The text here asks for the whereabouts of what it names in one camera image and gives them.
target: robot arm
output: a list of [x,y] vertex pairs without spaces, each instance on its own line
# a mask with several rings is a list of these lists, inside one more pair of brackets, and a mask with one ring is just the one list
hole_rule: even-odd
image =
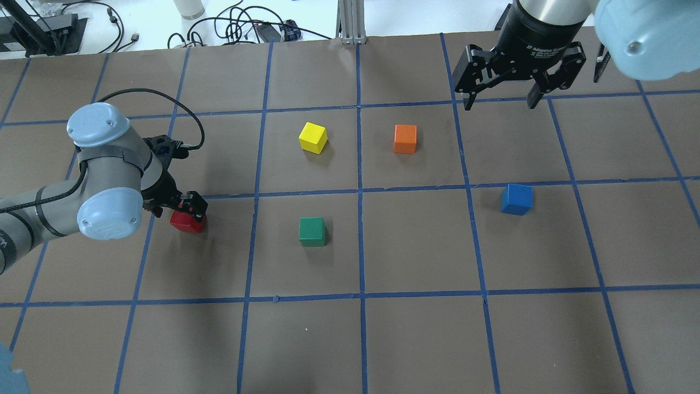
[[78,231],[98,240],[129,236],[144,208],[203,220],[207,202],[195,191],[183,195],[167,172],[173,157],[187,156],[168,136],[142,139],[104,102],[76,111],[67,131],[80,177],[0,200],[0,273],[37,245]]
[[700,67],[700,1],[514,0],[496,46],[486,51],[467,45],[455,66],[455,91],[462,93],[464,108],[504,81],[534,79],[527,96],[531,109],[544,94],[570,88],[586,61],[573,39],[592,12],[598,37],[627,76],[667,79]]

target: green block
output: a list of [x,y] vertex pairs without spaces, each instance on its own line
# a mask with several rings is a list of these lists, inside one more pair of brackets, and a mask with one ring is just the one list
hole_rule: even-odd
[[299,241],[303,246],[326,246],[326,226],[322,217],[299,219]]

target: yellow block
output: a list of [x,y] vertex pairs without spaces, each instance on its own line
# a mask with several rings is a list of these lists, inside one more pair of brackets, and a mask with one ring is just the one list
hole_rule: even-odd
[[321,154],[326,142],[328,142],[326,128],[314,125],[311,122],[307,122],[302,129],[302,133],[299,134],[299,144],[302,146],[302,149],[315,154]]

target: orange block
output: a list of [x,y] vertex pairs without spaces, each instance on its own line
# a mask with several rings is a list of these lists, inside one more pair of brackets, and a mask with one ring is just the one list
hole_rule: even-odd
[[414,154],[418,145],[418,127],[415,125],[396,125],[394,131],[394,153]]

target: light blue joint cap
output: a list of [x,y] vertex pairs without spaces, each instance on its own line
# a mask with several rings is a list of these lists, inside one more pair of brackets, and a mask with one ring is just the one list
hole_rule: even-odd
[[700,67],[700,1],[601,0],[596,33],[617,68],[642,81]]
[[31,394],[25,373],[21,369],[12,370],[12,359],[12,353],[0,344],[0,393]]
[[78,210],[78,228],[96,240],[126,238],[141,225],[144,199],[129,187],[100,191],[87,199]]
[[124,135],[131,122],[112,104],[95,102],[75,111],[66,131],[76,145],[94,148],[108,144]]

